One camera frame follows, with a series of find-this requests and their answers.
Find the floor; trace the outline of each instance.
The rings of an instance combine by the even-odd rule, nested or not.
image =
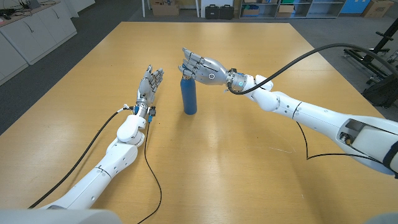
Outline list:
[[[196,10],[184,9],[178,17],[154,17],[146,9],[142,17],[139,0],[96,0],[96,3],[79,13],[72,21],[78,34],[48,54],[42,60],[0,86],[0,134],[21,117],[37,100],[51,89],[93,47],[106,37],[122,21],[164,22],[289,22],[310,44],[319,47],[325,44],[345,42],[363,47],[374,47],[381,39],[375,31],[384,32],[398,17],[398,3],[384,18],[339,17],[337,19],[284,19],[258,20],[233,19],[232,21],[209,21],[196,17]],[[389,42],[387,58],[398,50],[398,41]],[[321,54],[360,92],[367,88],[365,82],[371,74],[345,58],[343,49],[331,49]],[[387,119],[398,121],[398,103],[388,109],[376,107]]]

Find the black cable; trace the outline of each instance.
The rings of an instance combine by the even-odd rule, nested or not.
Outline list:
[[[347,153],[324,153],[324,154],[318,154],[318,155],[314,155],[314,156],[310,156],[310,157],[309,157],[309,156],[308,156],[307,138],[305,137],[305,134],[304,134],[303,129],[301,128],[301,125],[300,125],[298,122],[296,122],[296,123],[297,123],[298,127],[300,128],[301,133],[303,134],[303,137],[304,137],[304,141],[305,141],[305,150],[306,150],[306,152],[307,152],[307,160],[312,159],[312,158],[315,158],[315,157],[320,157],[320,156],[353,156],[353,157],[359,157],[359,158],[363,158],[363,159],[369,159],[369,160],[371,160],[371,161],[378,162],[378,163],[382,164],[382,162],[380,162],[380,161],[378,161],[377,159],[372,158],[372,157],[361,156],[361,155],[356,155],[356,154],[347,154]]]
[[[77,160],[76,164],[72,167],[72,169],[70,169],[70,171],[57,183],[55,184],[55,186],[53,188],[51,188],[47,193],[45,193],[45,195],[43,195],[43,197],[41,197],[40,199],[38,199],[38,201],[36,201],[35,203],[33,203],[29,208],[34,208],[36,207],[36,205],[38,205],[40,202],[42,202],[47,196],[49,196],[55,189],[57,189],[57,187],[59,187],[68,177],[69,175],[76,169],[76,167],[79,165],[79,163],[81,162],[81,160],[84,158],[84,156],[87,154],[88,150],[90,149],[90,147],[93,145],[95,139],[97,139],[97,137],[100,135],[100,133],[102,132],[102,130],[105,128],[105,126],[112,120],[113,117],[115,117],[118,114],[118,112],[115,112],[105,123],[104,125],[102,125],[101,129],[97,132],[97,134],[95,135],[95,137],[93,138],[93,140],[91,140],[90,144],[87,146],[87,149],[84,151],[84,153],[80,156],[79,160]]]
[[[159,204],[157,205],[157,208],[151,214],[149,214],[147,217],[145,217],[143,220],[139,221],[138,224],[142,223],[147,218],[151,217],[155,212],[157,212],[157,210],[160,207],[160,204],[162,203],[162,188],[160,187],[159,181],[157,180],[156,175],[155,175],[154,171],[152,170],[152,168],[150,168],[150,165],[149,165],[148,160],[147,160],[147,140],[148,140],[149,125],[150,125],[150,123],[148,123],[147,137],[145,138],[144,157],[145,157],[145,161],[147,162],[147,165],[148,165],[150,171],[152,172],[152,175],[155,177],[157,185],[159,186],[160,200],[159,200]]]
[[[246,93],[250,93],[251,91],[259,88],[260,86],[266,84],[267,82],[271,81],[273,78],[275,78],[276,76],[280,75],[282,72],[286,71],[288,68],[290,68],[292,65],[296,64],[297,62],[303,60],[304,58],[310,56],[311,54],[314,54],[316,52],[319,52],[321,50],[325,50],[325,49],[329,49],[332,47],[349,47],[355,50],[358,50],[360,52],[366,53],[368,55],[370,55],[372,58],[378,60],[380,63],[382,63],[386,68],[388,68],[388,70],[390,70],[390,72],[392,72],[393,75],[395,75],[398,78],[398,71],[396,69],[394,69],[394,67],[389,64],[388,62],[386,62],[383,58],[381,58],[380,56],[378,56],[377,54],[375,54],[374,52],[365,49],[363,47],[359,47],[357,45],[353,45],[353,44],[329,44],[329,45],[325,45],[323,47],[319,47],[317,49],[313,49],[310,52],[307,52],[303,55],[301,55],[300,57],[296,58],[295,60],[291,61],[290,63],[288,63],[286,66],[284,66],[283,68],[281,68],[278,72],[275,72],[275,74],[271,75],[270,77],[268,77],[267,79],[265,79],[264,81],[260,82],[259,84],[257,84],[256,86],[245,90],[245,91],[234,91],[231,87],[231,83],[227,83],[228,86],[228,90],[236,95],[243,95]]]

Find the robotic arm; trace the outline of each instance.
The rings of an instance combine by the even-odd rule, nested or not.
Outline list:
[[[116,139],[108,146],[103,159],[72,187],[62,198],[41,209],[87,209],[101,195],[106,186],[119,172],[134,162],[137,148],[144,142],[145,135],[140,132],[155,116],[155,108],[149,107],[155,99],[155,92],[163,80],[163,70],[160,68],[152,73],[149,65],[137,91],[137,101],[134,107],[124,105],[122,110],[133,110],[126,121],[120,126]]]
[[[178,69],[183,76],[206,85],[227,85],[234,91],[248,90],[266,78],[255,78],[227,70],[212,58],[203,58],[183,48],[185,58]],[[398,178],[398,123],[369,116],[338,113],[293,99],[286,94],[271,92],[273,83],[244,94],[264,111],[291,118],[329,137],[345,153],[365,156],[352,157],[358,162],[384,174]]]

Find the white cabinet door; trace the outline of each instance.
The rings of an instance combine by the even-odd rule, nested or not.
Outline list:
[[[1,34],[0,52],[0,73],[2,73],[4,76],[8,76],[26,64],[26,61],[22,58],[22,56]]]
[[[0,72],[0,81],[5,78],[5,76]]]
[[[40,17],[40,20],[43,22],[47,30],[49,30],[56,43],[59,43],[67,38],[67,34],[62,29],[58,21],[59,17],[52,7],[41,10],[37,13],[37,15]]]
[[[44,50],[33,37],[32,31],[22,20],[0,27],[0,32],[27,62],[33,61],[44,53]]]
[[[67,36],[76,32],[76,28],[70,20],[68,13],[66,12],[64,6],[62,4],[56,4],[51,7],[55,11],[58,17],[58,21],[61,24],[62,29],[65,31]]]
[[[57,44],[37,14],[27,16],[21,19],[21,21],[28,27],[34,39],[39,43],[44,52],[50,50]]]

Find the blue water bottle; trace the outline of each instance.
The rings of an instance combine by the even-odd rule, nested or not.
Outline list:
[[[197,88],[195,81],[191,77],[185,75],[181,78],[181,94],[184,104],[184,112],[193,115],[197,112]]]

